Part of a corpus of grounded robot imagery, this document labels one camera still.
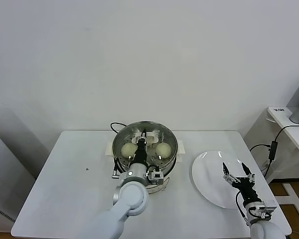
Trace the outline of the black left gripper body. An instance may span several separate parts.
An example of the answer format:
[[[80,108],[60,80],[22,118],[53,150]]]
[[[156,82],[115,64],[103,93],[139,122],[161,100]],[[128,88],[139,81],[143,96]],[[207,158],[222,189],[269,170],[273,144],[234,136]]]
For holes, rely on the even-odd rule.
[[[132,160],[133,163],[146,164],[147,163],[147,144],[137,142],[137,149]]]

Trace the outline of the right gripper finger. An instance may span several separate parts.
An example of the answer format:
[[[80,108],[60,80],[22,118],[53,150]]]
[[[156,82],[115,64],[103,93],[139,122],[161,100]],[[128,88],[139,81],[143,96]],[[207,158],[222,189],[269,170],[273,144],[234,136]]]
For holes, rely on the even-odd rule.
[[[222,166],[223,166],[223,173],[224,173],[223,178],[225,179],[225,181],[228,183],[236,183],[237,178],[235,176],[233,176],[232,174],[230,174],[230,172],[224,162],[222,162]]]
[[[241,164],[242,164],[242,168],[243,168],[245,174],[247,175],[249,181],[254,182],[255,181],[255,174],[253,174],[250,171],[249,167],[244,162],[242,162]]]

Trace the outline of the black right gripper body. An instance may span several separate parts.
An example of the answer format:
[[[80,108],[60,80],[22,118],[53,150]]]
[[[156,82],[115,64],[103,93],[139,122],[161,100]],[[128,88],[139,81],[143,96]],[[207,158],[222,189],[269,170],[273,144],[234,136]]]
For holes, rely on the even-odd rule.
[[[243,205],[260,202],[257,192],[253,189],[255,183],[250,182],[248,177],[238,177],[239,182],[233,182],[232,186],[239,190],[243,198]]]

